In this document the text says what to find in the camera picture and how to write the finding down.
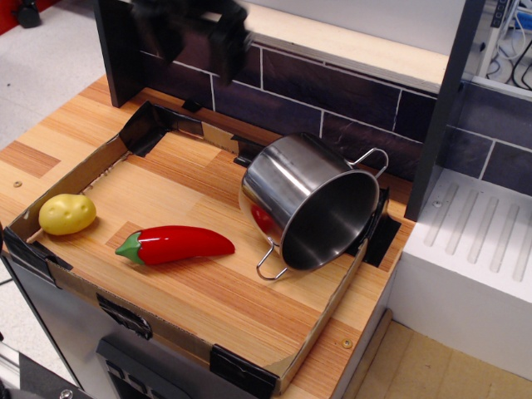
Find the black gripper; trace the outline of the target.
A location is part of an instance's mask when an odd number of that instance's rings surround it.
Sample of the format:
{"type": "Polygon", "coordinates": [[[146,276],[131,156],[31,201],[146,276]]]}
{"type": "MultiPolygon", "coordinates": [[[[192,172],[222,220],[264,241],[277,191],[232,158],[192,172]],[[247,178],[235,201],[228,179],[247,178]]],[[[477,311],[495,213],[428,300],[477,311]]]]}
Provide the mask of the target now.
{"type": "Polygon", "coordinates": [[[208,35],[209,63],[221,83],[229,85],[244,68],[251,32],[244,21],[248,11],[237,1],[130,1],[137,31],[144,43],[166,63],[184,50],[182,32],[175,24],[215,24],[208,35]]]}

